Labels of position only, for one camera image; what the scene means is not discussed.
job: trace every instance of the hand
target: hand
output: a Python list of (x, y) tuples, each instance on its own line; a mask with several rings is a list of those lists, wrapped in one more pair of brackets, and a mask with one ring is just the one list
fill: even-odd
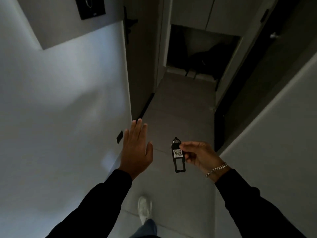
[[(224, 164), (224, 161), (213, 151), (211, 145), (205, 142), (183, 142), (179, 147), (185, 152), (186, 162), (196, 165), (204, 174)], [(231, 168), (227, 166), (216, 172), (212, 172), (208, 177), (216, 182), (230, 169)]]
[(123, 150), (120, 170), (127, 172), (132, 180), (153, 161), (153, 145), (149, 142), (145, 147), (147, 124), (142, 125), (142, 119), (132, 121), (130, 131), (124, 132)]

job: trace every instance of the black sleeve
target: black sleeve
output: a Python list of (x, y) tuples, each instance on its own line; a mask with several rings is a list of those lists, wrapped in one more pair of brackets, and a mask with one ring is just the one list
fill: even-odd
[(216, 187), (243, 238), (305, 237), (234, 169), (221, 176)]
[(107, 237), (131, 185), (128, 173), (114, 170), (104, 183), (96, 185), (85, 196), (77, 209), (54, 227), (47, 238)]

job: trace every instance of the black key fob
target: black key fob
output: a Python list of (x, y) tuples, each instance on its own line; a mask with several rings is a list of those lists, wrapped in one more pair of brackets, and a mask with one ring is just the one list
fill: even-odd
[[(172, 142), (172, 144), (171, 144), (173, 162), (174, 162), (175, 172), (176, 172), (176, 173), (185, 172), (185, 171), (186, 171), (186, 168), (185, 168), (185, 154), (184, 154), (184, 151), (182, 151), (182, 150), (179, 148), (179, 145), (180, 145), (181, 143), (182, 143), (182, 142), (181, 142), (177, 137), (175, 137), (175, 139), (173, 140), (173, 142)], [(180, 162), (176, 162), (176, 161), (182, 161), (182, 163), (183, 163), (183, 169), (181, 169), (181, 170), (178, 170), (178, 169), (177, 169), (177, 163), (180, 165)]]

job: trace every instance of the person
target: person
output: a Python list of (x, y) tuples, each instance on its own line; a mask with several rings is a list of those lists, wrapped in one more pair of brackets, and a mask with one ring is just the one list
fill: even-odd
[[(104, 183), (96, 185), (78, 208), (56, 225), (47, 238), (107, 237), (116, 223), (121, 204), (133, 180), (152, 163), (153, 145), (146, 143), (147, 124), (133, 121), (123, 140), (120, 167)], [(197, 166), (204, 174), (224, 167), (224, 161), (204, 142), (183, 142), (180, 148), (186, 162)], [(225, 166), (211, 172), (211, 179), (225, 201), (241, 236), (304, 237), (273, 204), (260, 196), (236, 170)], [(156, 237), (157, 228), (151, 219), (152, 203), (140, 197), (138, 211), (142, 226), (131, 238)]]

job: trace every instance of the foot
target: foot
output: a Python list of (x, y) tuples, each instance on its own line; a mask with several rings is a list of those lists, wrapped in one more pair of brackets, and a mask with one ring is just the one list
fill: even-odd
[(152, 217), (152, 201), (144, 196), (139, 198), (138, 213), (141, 219), (142, 225)]

